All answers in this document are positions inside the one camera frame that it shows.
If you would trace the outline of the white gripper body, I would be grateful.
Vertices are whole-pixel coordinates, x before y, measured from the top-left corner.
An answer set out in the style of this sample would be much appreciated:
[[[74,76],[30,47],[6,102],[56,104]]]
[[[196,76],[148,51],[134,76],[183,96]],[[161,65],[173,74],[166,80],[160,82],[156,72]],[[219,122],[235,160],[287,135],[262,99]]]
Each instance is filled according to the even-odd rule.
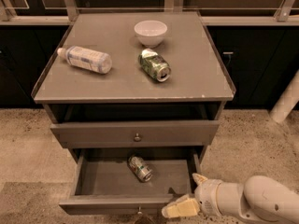
[[[204,214],[220,217],[221,212],[217,204],[217,190],[221,181],[219,179],[202,179],[196,182],[194,191],[196,201],[200,204]]]

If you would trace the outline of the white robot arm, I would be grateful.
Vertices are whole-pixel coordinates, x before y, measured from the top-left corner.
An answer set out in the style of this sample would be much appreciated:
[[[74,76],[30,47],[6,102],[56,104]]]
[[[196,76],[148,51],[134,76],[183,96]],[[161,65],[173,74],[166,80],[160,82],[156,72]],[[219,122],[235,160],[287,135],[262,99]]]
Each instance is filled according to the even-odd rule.
[[[249,224],[299,224],[299,195],[276,180],[255,175],[244,184],[192,174],[197,187],[162,209],[165,218],[231,216]]]

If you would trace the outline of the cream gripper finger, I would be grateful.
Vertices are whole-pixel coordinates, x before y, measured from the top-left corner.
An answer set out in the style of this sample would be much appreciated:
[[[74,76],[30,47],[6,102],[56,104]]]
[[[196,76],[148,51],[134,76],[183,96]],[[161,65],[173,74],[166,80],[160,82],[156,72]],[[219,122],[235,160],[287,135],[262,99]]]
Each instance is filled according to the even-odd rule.
[[[188,194],[169,203],[162,209],[162,215],[165,218],[194,217],[197,216],[199,212],[199,203]]]
[[[196,183],[197,186],[203,184],[204,182],[207,181],[207,177],[203,176],[203,175],[199,175],[197,173],[193,173],[192,174],[192,178],[194,180],[194,182]]]

